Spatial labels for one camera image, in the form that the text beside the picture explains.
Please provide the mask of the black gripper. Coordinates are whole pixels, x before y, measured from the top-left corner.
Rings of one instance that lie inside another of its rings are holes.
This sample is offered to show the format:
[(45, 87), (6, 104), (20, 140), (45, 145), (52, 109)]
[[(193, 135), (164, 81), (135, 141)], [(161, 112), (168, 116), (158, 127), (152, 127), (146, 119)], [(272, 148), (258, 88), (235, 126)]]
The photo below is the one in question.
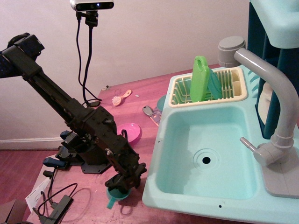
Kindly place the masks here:
[(138, 188), (141, 183), (141, 175), (147, 171), (145, 163), (139, 163), (139, 154), (113, 153), (105, 149), (108, 161), (112, 164), (117, 174), (105, 182), (109, 191), (119, 190), (121, 193), (132, 188)]

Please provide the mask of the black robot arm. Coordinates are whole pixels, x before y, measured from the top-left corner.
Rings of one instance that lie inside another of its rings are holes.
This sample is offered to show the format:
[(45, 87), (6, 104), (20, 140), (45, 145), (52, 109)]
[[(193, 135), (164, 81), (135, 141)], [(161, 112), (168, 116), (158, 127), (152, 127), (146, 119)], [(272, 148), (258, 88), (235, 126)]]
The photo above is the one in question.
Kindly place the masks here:
[(73, 133), (71, 141), (63, 145), (82, 158), (83, 173), (101, 174), (114, 167), (117, 174), (105, 183), (109, 190), (126, 193), (138, 188), (146, 165), (139, 163), (139, 155), (127, 138), (118, 135), (112, 114), (102, 106), (84, 107), (46, 76), (36, 63), (43, 49), (35, 35), (24, 33), (12, 38), (0, 53), (0, 77), (22, 76), (64, 119)]

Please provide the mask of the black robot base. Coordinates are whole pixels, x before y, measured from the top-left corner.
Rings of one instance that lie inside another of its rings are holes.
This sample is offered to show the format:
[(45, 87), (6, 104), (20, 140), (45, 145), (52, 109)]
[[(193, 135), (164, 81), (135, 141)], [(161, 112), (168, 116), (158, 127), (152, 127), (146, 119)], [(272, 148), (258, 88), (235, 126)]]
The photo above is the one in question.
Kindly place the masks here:
[(60, 133), (63, 142), (58, 147), (56, 158), (70, 166), (80, 166), (84, 174), (102, 174), (112, 165), (90, 140), (79, 137), (71, 131)]

